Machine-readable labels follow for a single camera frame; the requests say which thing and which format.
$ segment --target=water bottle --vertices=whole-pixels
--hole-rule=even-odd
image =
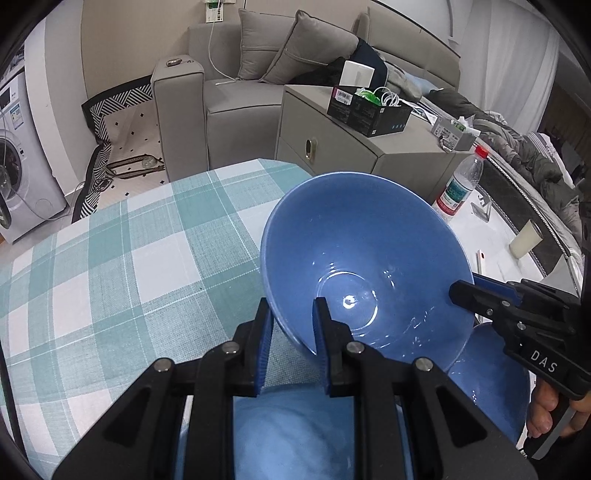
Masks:
[[[486,148],[477,145],[474,155],[469,155],[457,166],[453,176],[447,182],[445,190],[433,203],[433,209],[446,222],[453,218],[468,198],[468,195],[470,195],[470,192],[478,185],[482,175],[484,159],[487,156]]]

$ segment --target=washing machine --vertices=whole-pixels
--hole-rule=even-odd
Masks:
[[[66,208],[33,124],[25,73],[0,90],[0,165],[6,168],[4,191],[12,217],[0,233],[10,243]]]

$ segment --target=red bottle cap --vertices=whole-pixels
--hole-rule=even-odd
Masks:
[[[478,155],[480,158],[486,158],[488,157],[488,150],[484,148],[482,145],[477,145],[476,155]]]

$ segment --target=checkered tablecloth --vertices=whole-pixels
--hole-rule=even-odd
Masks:
[[[155,359],[201,357],[253,319],[263,228],[308,177],[271,160],[202,173],[99,210],[2,268],[0,342],[42,477]],[[315,377],[276,326],[267,384]],[[3,397],[0,409],[7,421]]]

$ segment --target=bed headboard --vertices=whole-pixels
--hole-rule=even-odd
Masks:
[[[356,22],[356,35],[379,50],[387,62],[438,87],[457,90],[459,55],[407,17],[371,2]]]

